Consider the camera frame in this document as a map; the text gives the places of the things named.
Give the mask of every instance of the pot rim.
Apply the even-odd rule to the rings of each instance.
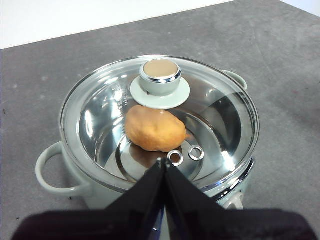
[[[249,103],[249,105],[251,106],[252,108],[252,111],[253,111],[253,118],[255,119],[255,121],[253,121],[252,125],[253,125],[253,138],[251,139],[251,142],[250,142],[250,147],[247,149],[246,151],[246,154],[243,156],[242,160],[240,161],[240,163],[237,165],[237,168],[232,171],[232,172],[228,172],[226,173],[218,182],[213,182],[212,184],[209,184],[207,186],[204,186],[204,187],[201,187],[200,190],[201,191],[208,191],[208,190],[211,190],[213,188],[216,188],[217,186],[227,182],[228,180],[230,180],[233,176],[237,175],[244,167],[246,167],[246,165],[248,164],[248,161],[250,161],[251,159],[251,156],[252,156],[252,152],[254,151],[256,145],[257,145],[257,142],[258,142],[258,139],[259,139],[259,133],[260,133],[260,119],[259,119],[259,115],[258,115],[258,110],[256,108],[256,105],[254,104],[253,100],[251,99],[251,97],[247,94],[246,90],[244,89],[244,87],[242,85],[240,85],[237,81],[235,81],[234,79],[232,79],[230,76],[228,76],[227,74],[225,74],[222,70],[220,69],[217,69],[215,67],[212,67],[206,63],[203,63],[203,62],[200,62],[200,61],[197,61],[197,60],[193,60],[193,59],[190,59],[190,58],[187,58],[187,57],[179,57],[179,56],[172,56],[172,55],[161,55],[161,54],[148,54],[148,55],[140,55],[140,56],[135,56],[135,57],[128,57],[128,58],[124,58],[124,59],[121,59],[121,60],[118,60],[118,61],[115,61],[115,62],[112,62],[112,63],[108,63],[108,64],[105,64],[101,67],[99,67],[98,69],[92,71],[91,73],[87,74],[85,77],[83,77],[70,91],[69,93],[67,94],[67,96],[65,97],[64,101],[63,101],[63,104],[62,104],[62,107],[60,109],[60,112],[59,112],[59,131],[60,131],[60,135],[61,135],[61,141],[62,141],[62,144],[63,144],[63,147],[65,149],[65,152],[68,154],[68,156],[72,159],[72,161],[75,163],[75,165],[85,174],[87,175],[89,178],[91,178],[92,180],[94,180],[95,182],[98,182],[100,183],[101,185],[103,186],[106,186],[108,188],[111,188],[117,192],[120,192],[120,193],[124,193],[126,192],[127,190],[125,189],[122,189],[120,187],[117,187],[117,186],[113,186],[113,185],[110,185],[106,182],[103,182],[101,180],[99,180],[97,177],[95,176],[92,176],[91,174],[88,174],[84,169],[83,167],[81,166],[81,163],[78,161],[78,159],[75,157],[75,155],[73,154],[73,152],[71,151],[70,147],[68,146],[67,144],[67,139],[66,139],[66,135],[65,135],[65,131],[63,129],[63,116],[64,116],[64,110],[65,110],[65,107],[68,103],[68,100],[69,98],[71,97],[71,95],[73,94],[73,92],[78,88],[79,85],[81,85],[86,79],[88,79],[89,77],[91,77],[92,75],[98,73],[99,71],[101,71],[102,69],[108,67],[108,66],[112,66],[112,65],[115,65],[117,63],[122,63],[122,62],[125,62],[125,61],[129,61],[129,60],[134,60],[134,59],[141,59],[141,58],[148,58],[148,57],[154,57],[154,58],[173,58],[173,59],[181,59],[181,60],[186,60],[186,61],[190,61],[190,62],[193,62],[193,63],[196,63],[196,64],[200,64],[200,65],[203,65],[205,67],[208,67],[209,69],[211,70],[214,70],[220,74],[222,74],[223,76],[225,76],[226,78],[228,78],[230,81],[232,81],[234,84],[236,84],[238,87],[241,88],[242,90],[242,93],[245,95],[245,99],[247,101],[247,103]],[[96,167],[97,168],[102,168],[101,166],[99,166],[96,162],[94,162]],[[121,178],[118,178],[116,176],[113,176],[114,178],[117,178],[119,181],[122,181],[123,183],[126,183],[126,185],[128,186],[128,189],[133,187],[133,185],[135,183],[133,182],[129,182],[129,181],[126,181],[124,179],[121,179]],[[194,183],[195,185],[197,185],[197,183],[201,181],[201,179],[198,179],[196,181],[193,181],[192,183]]]

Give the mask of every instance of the glass lid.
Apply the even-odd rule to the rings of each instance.
[[[60,130],[74,163],[116,191],[131,188],[163,157],[210,189],[248,162],[259,119],[246,91],[222,71],[146,55],[82,79],[65,100]]]

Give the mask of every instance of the pot handle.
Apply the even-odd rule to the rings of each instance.
[[[75,197],[75,196],[83,196],[88,194],[90,191],[89,183],[82,183],[78,186],[69,187],[69,188],[57,188],[49,185],[42,175],[42,170],[46,165],[47,161],[55,155],[62,153],[62,142],[59,141],[52,146],[48,147],[44,152],[40,155],[35,165],[35,175],[40,183],[40,185],[47,190],[51,194],[65,196],[65,197]]]
[[[243,210],[242,199],[244,194],[241,191],[235,193],[230,199],[223,205],[224,209],[228,209],[231,205],[234,205],[237,210]]]
[[[239,76],[238,74],[236,74],[236,73],[234,73],[232,71],[222,70],[222,72],[224,72],[230,78],[232,78],[233,80],[238,82],[244,88],[244,90],[247,91],[247,89],[248,89],[247,82],[241,76]]]

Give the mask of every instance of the metal ring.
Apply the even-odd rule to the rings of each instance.
[[[177,155],[179,156],[180,160],[179,160],[178,162],[173,162],[173,161],[171,160],[171,156],[172,156],[173,154],[177,154]],[[184,156],[182,155],[182,153],[181,153],[179,150],[172,150],[172,151],[168,152],[168,155],[167,155],[166,157],[167,157],[169,160],[171,160],[173,166],[175,166],[175,167],[181,165],[181,164],[183,163],[183,161],[184,161]]]
[[[193,151],[194,149],[197,149],[197,150],[200,151],[200,156],[199,156],[199,157],[197,157],[197,156],[195,156],[195,155],[192,154],[192,151]],[[189,150],[188,150],[188,155],[189,155],[189,157],[190,157],[192,160],[194,160],[194,161],[200,161],[200,160],[202,160],[202,159],[205,157],[205,152],[204,152],[204,150],[202,149],[202,147],[200,147],[199,145],[192,145],[192,146],[189,148]]]

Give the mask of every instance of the lid rim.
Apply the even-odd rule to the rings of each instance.
[[[121,60],[118,60],[118,61],[115,61],[115,62],[112,62],[112,63],[109,63],[109,64],[106,64],[104,66],[101,66],[100,68],[92,71],[91,73],[89,73],[88,75],[86,75],[84,78],[82,78],[70,91],[69,93],[67,94],[67,96],[65,97],[64,101],[63,101],[63,104],[61,106],[61,109],[60,109],[60,113],[59,113],[59,131],[60,131],[60,135],[61,135],[61,140],[62,140],[62,143],[63,143],[63,146],[64,146],[64,149],[66,151],[66,153],[68,154],[68,156],[71,158],[71,160],[75,163],[75,165],[85,174],[87,175],[90,179],[92,179],[93,181],[95,182],[98,182],[100,184],[102,184],[103,186],[105,187],[108,187],[108,188],[111,188],[117,192],[121,192],[121,193],[124,193],[127,189],[122,189],[120,187],[117,187],[117,186],[111,186],[109,185],[108,183],[106,182],[103,182],[103,181],[100,181],[97,177],[95,176],[92,176],[91,174],[89,174],[88,172],[86,172],[85,170],[85,167],[79,162],[79,160],[75,157],[75,155],[73,154],[73,151],[70,149],[70,147],[68,146],[68,142],[67,142],[67,138],[66,138],[66,132],[64,131],[64,115],[66,114],[66,111],[65,111],[65,108],[66,108],[66,105],[67,103],[69,102],[69,99],[71,97],[71,95],[75,92],[75,90],[79,87],[79,85],[81,85],[86,79],[88,79],[89,77],[93,76],[94,74],[98,73],[99,71],[101,71],[102,69],[106,68],[106,67],[109,67],[109,66],[112,66],[112,65],[115,65],[117,63],[122,63],[122,62],[125,62],[125,61],[129,61],[129,60],[134,60],[134,59],[141,59],[141,58],[150,58],[150,57],[153,57],[153,58],[174,58],[174,59],[181,59],[181,60],[186,60],[186,61],[190,61],[190,62],[193,62],[193,63],[196,63],[196,64],[201,64],[205,67],[208,67],[209,69],[212,69],[220,74],[222,74],[223,76],[225,76],[226,78],[228,78],[230,81],[232,81],[233,83],[235,83],[238,87],[240,87],[243,91],[243,93],[245,94],[245,97],[247,98],[248,102],[249,102],[249,105],[251,106],[251,109],[253,110],[253,114],[252,114],[252,118],[255,122],[254,124],[254,132],[252,133],[252,141],[250,143],[250,146],[248,147],[247,149],[247,152],[246,152],[246,155],[243,156],[243,158],[241,159],[241,161],[239,161],[239,164],[237,166],[237,168],[232,171],[232,172],[229,172],[227,173],[226,175],[224,175],[219,181],[215,182],[215,183],[212,183],[208,186],[204,186],[204,187],[201,187],[200,189],[204,190],[204,189],[208,189],[209,186],[214,186],[213,188],[215,188],[215,185],[217,185],[219,182],[225,182],[227,181],[228,179],[230,179],[230,177],[232,177],[234,174],[238,173],[241,168],[243,168],[243,166],[248,162],[248,160],[250,160],[250,157],[251,157],[251,154],[254,150],[254,148],[256,147],[256,144],[257,144],[257,141],[258,141],[258,138],[259,138],[259,132],[260,132],[260,119],[259,119],[259,115],[258,115],[258,111],[257,111],[257,108],[254,104],[254,102],[252,101],[251,97],[246,93],[246,91],[244,90],[244,88],[237,82],[235,81],[234,79],[232,79],[231,77],[229,77],[227,74],[225,74],[222,70],[219,70],[217,68],[214,68],[210,65],[207,65],[203,62],[200,62],[200,61],[196,61],[196,60],[193,60],[193,59],[190,59],[190,58],[187,58],[187,57],[176,57],[176,56],[170,56],[170,55],[141,55],[141,56],[136,56],[136,57],[129,57],[129,58],[125,58],[125,59],[121,59]],[[126,185],[128,185],[128,187],[132,187],[134,185],[134,183],[132,182],[129,182],[129,181],[125,181],[123,179],[120,179],[120,181],[126,183]]]

